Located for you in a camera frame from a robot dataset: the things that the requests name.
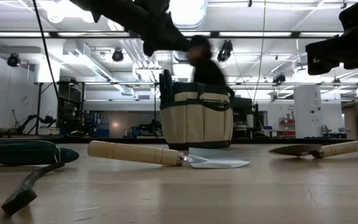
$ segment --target spotlight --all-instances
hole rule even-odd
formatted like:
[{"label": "spotlight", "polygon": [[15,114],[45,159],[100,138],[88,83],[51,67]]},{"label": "spotlight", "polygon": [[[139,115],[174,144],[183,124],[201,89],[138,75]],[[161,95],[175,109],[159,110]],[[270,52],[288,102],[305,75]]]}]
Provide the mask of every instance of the spotlight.
[{"label": "spotlight", "polygon": [[6,62],[10,67],[18,67],[20,66],[20,59],[19,59],[19,54],[17,53],[11,53],[11,56],[7,59]]},{"label": "spotlight", "polygon": [[338,78],[335,78],[334,81],[333,81],[333,83],[338,83],[338,84],[339,84],[339,85],[334,85],[334,86],[340,86],[341,80],[338,79]]},{"label": "spotlight", "polygon": [[231,56],[231,52],[233,51],[233,44],[231,40],[225,40],[222,46],[222,49],[218,53],[218,61],[225,62]]},{"label": "spotlight", "polygon": [[285,74],[284,73],[280,73],[273,78],[273,83],[280,84],[283,82],[285,82]]},{"label": "spotlight", "polygon": [[112,54],[112,60],[115,62],[121,62],[124,60],[124,55],[122,54],[122,49],[116,48],[114,49],[114,53]]}]

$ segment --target metal trowel blade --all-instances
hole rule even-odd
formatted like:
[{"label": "metal trowel blade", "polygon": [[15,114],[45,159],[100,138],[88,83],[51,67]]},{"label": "metal trowel blade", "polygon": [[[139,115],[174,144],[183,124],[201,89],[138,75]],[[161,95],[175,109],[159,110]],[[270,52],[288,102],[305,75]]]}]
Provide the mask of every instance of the metal trowel blade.
[{"label": "metal trowel blade", "polygon": [[185,156],[193,168],[199,169],[224,169],[237,168],[250,163],[232,152],[218,149],[189,148],[189,156]]},{"label": "metal trowel blade", "polygon": [[312,152],[318,151],[322,145],[317,144],[298,144],[292,146],[284,146],[269,151],[271,154],[280,154],[288,156],[307,156]]}]

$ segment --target red object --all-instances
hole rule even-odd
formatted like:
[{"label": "red object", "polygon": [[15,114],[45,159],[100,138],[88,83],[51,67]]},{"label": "red object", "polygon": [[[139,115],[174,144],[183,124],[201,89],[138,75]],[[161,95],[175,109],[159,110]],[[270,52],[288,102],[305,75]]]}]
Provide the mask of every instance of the red object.
[{"label": "red object", "polygon": [[295,132],[295,131],[282,131],[282,132],[280,133],[280,135],[296,136],[296,132]]},{"label": "red object", "polygon": [[280,124],[295,124],[295,120],[293,120],[293,119],[281,120]]}]

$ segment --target tool bag pocket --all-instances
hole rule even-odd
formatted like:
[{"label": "tool bag pocket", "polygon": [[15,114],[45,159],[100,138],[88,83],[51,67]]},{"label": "tool bag pocket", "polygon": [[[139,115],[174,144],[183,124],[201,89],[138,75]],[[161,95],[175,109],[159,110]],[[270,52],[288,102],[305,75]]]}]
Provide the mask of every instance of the tool bag pocket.
[{"label": "tool bag pocket", "polygon": [[227,86],[172,83],[161,91],[162,131],[170,149],[229,147],[234,92]]}]

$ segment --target wooden handle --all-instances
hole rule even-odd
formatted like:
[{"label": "wooden handle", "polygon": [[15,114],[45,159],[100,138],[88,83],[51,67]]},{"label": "wooden handle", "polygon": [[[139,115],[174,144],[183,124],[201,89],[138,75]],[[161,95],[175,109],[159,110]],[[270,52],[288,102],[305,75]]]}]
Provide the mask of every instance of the wooden handle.
[{"label": "wooden handle", "polygon": [[347,154],[358,151],[358,141],[344,142],[339,144],[331,144],[321,147],[323,157]]},{"label": "wooden handle", "polygon": [[180,166],[183,162],[180,152],[176,150],[101,141],[91,141],[88,146],[88,155],[92,157],[168,166]]}]

